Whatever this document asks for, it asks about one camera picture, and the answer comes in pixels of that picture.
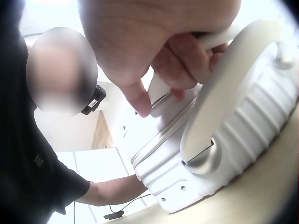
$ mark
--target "white handle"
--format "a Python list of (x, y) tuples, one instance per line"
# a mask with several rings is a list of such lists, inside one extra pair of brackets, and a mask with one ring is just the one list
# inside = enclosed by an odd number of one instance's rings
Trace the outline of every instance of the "white handle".
[[(199, 158), (199, 154), (210, 147), (211, 138), (223, 116), (233, 109), (240, 84), (265, 48), (281, 41), (280, 34), (276, 21), (256, 20), (234, 39), (213, 71), (211, 80), (198, 95), (180, 145), (185, 163), (192, 160), (196, 164), (194, 158)], [(189, 170), (199, 173), (196, 166), (189, 167)]]
[[(234, 39), (242, 30), (244, 26), (239, 24), (231, 25), (228, 29), (217, 33), (208, 33), (198, 38), (198, 41), (205, 48), (210, 50), (221, 44), (224, 44)], [(148, 95), (152, 105), (161, 97), (169, 93), (170, 87), (167, 86), (155, 73), (148, 88)]]

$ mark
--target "black cable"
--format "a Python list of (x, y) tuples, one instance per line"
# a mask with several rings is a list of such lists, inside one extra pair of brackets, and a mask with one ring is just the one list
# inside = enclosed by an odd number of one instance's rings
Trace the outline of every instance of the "black cable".
[[(141, 199), (141, 198), (146, 197), (146, 196), (149, 196), (149, 195), (151, 195), (151, 194), (147, 194), (147, 195), (144, 195), (144, 196), (142, 196), (142, 197), (135, 198), (133, 201), (135, 201), (135, 200), (137, 200), (137, 199)], [(118, 212), (124, 210), (129, 204), (127, 204), (123, 209), (119, 210)], [(112, 211), (112, 209), (111, 209), (111, 205), (109, 205), (109, 207), (110, 207), (110, 210), (111, 210), (112, 213), (118, 213), (118, 212), (114, 212), (114, 211)]]
[(74, 202), (74, 224), (76, 224), (76, 221), (75, 221), (75, 202)]

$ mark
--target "white suitcase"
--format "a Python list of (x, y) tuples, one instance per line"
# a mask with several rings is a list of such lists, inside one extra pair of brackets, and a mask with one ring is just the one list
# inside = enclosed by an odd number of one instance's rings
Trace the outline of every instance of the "white suitcase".
[(210, 49), (233, 38), (209, 83), (182, 102), (154, 75), (152, 112), (124, 135), (137, 177), (169, 213), (242, 174), (298, 103), (298, 48), (283, 42), (279, 24), (257, 20), (200, 41)]

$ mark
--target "black device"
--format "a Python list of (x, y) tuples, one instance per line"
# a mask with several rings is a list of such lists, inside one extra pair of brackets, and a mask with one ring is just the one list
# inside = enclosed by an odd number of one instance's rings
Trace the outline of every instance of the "black device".
[(106, 91), (100, 85), (96, 85), (95, 92), (94, 92), (90, 102), (83, 109), (83, 111), (81, 111), (81, 113), (83, 113), (85, 115), (89, 115), (90, 112), (93, 112), (98, 108), (100, 102), (103, 99), (105, 99), (105, 97), (106, 97)]

